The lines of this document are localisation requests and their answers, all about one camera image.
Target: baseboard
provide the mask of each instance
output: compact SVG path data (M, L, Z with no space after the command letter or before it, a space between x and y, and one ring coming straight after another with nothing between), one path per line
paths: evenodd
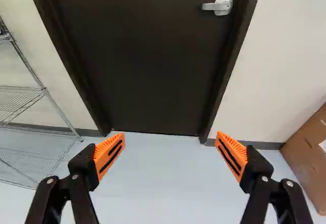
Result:
M8 126L24 127L24 128L28 127L32 129L39 129L39 130L70 131L68 127L42 126L42 125L32 125L32 124L23 124L23 123L9 123ZM82 129L82 128L75 128L75 130L80 136L102 137L99 130Z
M257 141L239 141L244 146L252 145L255 149L279 150L284 143L257 142ZM215 139L208 138L204 145L214 146Z

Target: screw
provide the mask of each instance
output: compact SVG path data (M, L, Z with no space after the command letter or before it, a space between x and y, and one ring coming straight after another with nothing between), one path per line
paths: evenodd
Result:
M46 181L46 184L50 184L50 183L52 183L52 182L53 182L53 179L50 178L50 179L48 179L48 180Z
M287 184L288 186L290 186L290 187L293 187L293 182L291 182L291 181L286 181L286 184Z
M268 178L267 178L266 176L263 176L261 179L262 179L264 182L268 182Z

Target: cardboard box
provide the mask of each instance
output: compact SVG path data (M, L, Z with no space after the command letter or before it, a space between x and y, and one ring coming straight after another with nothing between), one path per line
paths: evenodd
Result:
M326 103L285 142L281 149L283 157L320 215L326 215L325 140Z

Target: label on box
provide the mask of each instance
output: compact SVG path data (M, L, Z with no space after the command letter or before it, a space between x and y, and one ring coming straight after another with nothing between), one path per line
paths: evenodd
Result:
M326 153L326 139L319 144L319 146L325 151Z

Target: door handle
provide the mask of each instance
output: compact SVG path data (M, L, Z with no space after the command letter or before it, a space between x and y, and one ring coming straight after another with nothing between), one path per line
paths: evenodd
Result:
M215 15L228 15L231 12L233 0L215 0L215 3L204 3L202 10L213 10Z

